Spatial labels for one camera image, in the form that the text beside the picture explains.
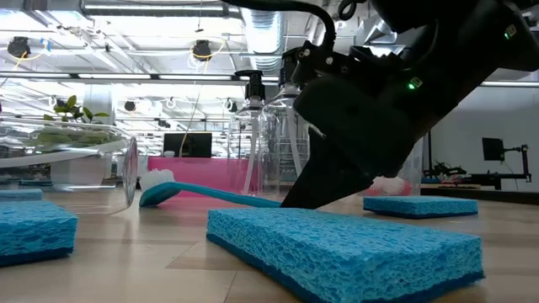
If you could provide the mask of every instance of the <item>table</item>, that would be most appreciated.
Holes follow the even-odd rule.
[[[298,302],[206,242],[207,210],[227,207],[237,206],[182,198],[157,209],[82,216],[71,257],[0,268],[0,302]],[[539,302],[539,207],[482,201],[479,209],[480,216],[411,221],[364,213],[355,196],[323,208],[481,236],[487,278],[438,303]]]

